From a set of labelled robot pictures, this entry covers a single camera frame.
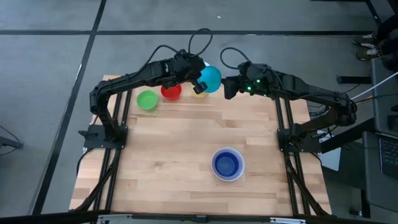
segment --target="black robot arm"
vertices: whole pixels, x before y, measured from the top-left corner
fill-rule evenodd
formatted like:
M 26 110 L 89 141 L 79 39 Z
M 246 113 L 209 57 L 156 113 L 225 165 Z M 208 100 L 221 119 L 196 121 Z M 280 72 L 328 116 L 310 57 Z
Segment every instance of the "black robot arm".
M 145 64 L 138 72 L 112 80 L 100 81 L 90 93 L 90 111 L 98 115 L 101 126 L 91 125 L 88 131 L 79 131 L 86 139 L 85 147 L 121 147 L 126 140 L 126 128 L 118 124 L 108 111 L 111 95 L 140 86 L 164 86 L 166 89 L 183 82 L 192 82 L 196 93 L 207 89 L 204 82 L 198 83 L 205 68 L 203 59 L 180 50 L 173 58 Z
M 345 93 L 308 85 L 301 78 L 275 71 L 266 64 L 244 62 L 238 68 L 239 75 L 222 79 L 226 99 L 232 99 L 237 92 L 246 92 L 273 99 L 304 99 L 329 107 L 328 112 L 318 118 L 279 130 L 279 143 L 287 145 L 290 151 L 311 151 L 305 147 L 306 142 L 314 139 L 310 133 L 332 125 L 349 126 L 356 121 L 356 105 Z M 320 147 L 311 148 L 314 152 L 320 151 Z

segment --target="gray floor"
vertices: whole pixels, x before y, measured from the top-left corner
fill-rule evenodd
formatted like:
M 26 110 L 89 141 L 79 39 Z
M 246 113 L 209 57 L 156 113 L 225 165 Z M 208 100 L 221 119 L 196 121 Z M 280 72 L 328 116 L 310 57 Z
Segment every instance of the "gray floor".
M 381 19 L 392 14 L 386 1 L 373 1 Z M 0 1 L 0 29 L 92 28 L 100 1 Z M 309 0 L 160 1 L 108 0 L 100 30 L 373 30 L 376 25 L 361 2 L 310 2 Z M 64 212 L 75 183 L 75 168 L 91 114 L 88 93 L 103 75 L 136 71 L 159 44 L 187 48 L 186 35 L 97 36 L 65 142 L 44 206 L 45 213 Z M 19 136 L 23 149 L 0 157 L 0 217 L 29 213 L 37 184 L 87 43 L 83 36 L 0 35 L 0 124 Z M 194 40 L 193 51 L 206 42 Z M 282 37 L 216 35 L 202 57 L 225 76 L 234 71 L 222 66 L 219 52 L 233 46 L 254 62 L 268 63 L 276 70 L 294 74 L 307 83 L 336 91 L 353 85 L 338 85 L 336 75 L 366 76 L 370 63 L 354 58 L 351 37 Z M 160 50 L 154 60 L 172 56 Z M 231 65 L 244 59 L 227 52 Z M 351 94 L 369 86 L 363 85 Z M 372 116 L 370 102 L 361 104 L 358 122 Z M 2 148 L 1 153 L 9 150 Z M 349 207 L 360 207 L 359 191 L 325 177 L 332 211 L 355 218 Z M 393 222 L 398 215 L 372 207 L 372 220 Z M 161 221 L 142 221 L 157 223 Z

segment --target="wooden tabletop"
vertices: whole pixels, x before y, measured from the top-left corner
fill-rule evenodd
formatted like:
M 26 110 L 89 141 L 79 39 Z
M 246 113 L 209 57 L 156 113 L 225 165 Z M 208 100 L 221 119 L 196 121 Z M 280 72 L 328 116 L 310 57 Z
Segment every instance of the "wooden tabletop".
M 138 108 L 136 97 L 143 90 L 158 93 L 155 110 Z M 121 153 L 111 211 L 292 215 L 283 155 L 276 137 L 275 103 L 263 96 L 239 93 L 226 100 L 223 86 L 206 98 L 194 97 L 191 84 L 183 84 L 182 90 L 175 101 L 164 99 L 160 87 L 133 91 L 127 120 L 129 134 Z M 110 112 L 115 98 L 109 101 Z M 296 123 L 310 119 L 304 100 L 292 101 L 291 105 Z M 246 164 L 244 174 L 234 182 L 218 179 L 211 170 L 212 155 L 226 146 L 241 152 Z M 79 206 L 98 182 L 103 155 L 104 149 L 95 149 L 82 160 L 70 208 Z M 319 161 L 307 153 L 301 153 L 301 158 L 309 191 L 330 213 Z M 295 188 L 303 212 L 299 188 Z M 104 208 L 107 192 L 108 186 L 100 208 Z

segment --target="red cup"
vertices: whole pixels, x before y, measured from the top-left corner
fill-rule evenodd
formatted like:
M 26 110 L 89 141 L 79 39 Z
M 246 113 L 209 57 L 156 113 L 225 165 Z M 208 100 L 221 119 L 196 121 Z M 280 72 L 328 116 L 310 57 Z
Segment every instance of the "red cup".
M 168 100 L 176 100 L 180 97 L 181 94 L 181 85 L 176 85 L 173 87 L 170 87 L 168 89 L 165 89 L 164 87 L 162 87 L 160 89 L 160 92 L 162 93 L 162 95 L 168 99 Z

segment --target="blue bowl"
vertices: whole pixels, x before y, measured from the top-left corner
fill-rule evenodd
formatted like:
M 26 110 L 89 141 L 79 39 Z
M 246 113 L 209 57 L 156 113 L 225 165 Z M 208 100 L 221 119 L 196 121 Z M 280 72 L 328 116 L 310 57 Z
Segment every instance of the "blue bowl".
M 244 159 L 236 149 L 223 147 L 213 155 L 211 168 L 221 180 L 234 181 L 244 172 Z
M 205 92 L 214 93 L 221 85 L 221 72 L 214 66 L 206 66 L 201 71 L 201 77 L 197 81 L 206 83 L 207 89 Z

